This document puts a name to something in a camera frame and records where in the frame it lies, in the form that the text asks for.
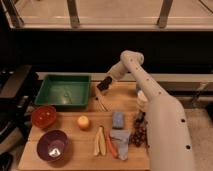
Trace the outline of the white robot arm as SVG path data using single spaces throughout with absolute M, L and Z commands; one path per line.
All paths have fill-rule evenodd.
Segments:
M 151 171 L 196 171 L 187 118 L 180 101 L 143 68 L 140 52 L 125 50 L 107 75 L 118 81 L 130 72 L 148 99 L 147 141 Z

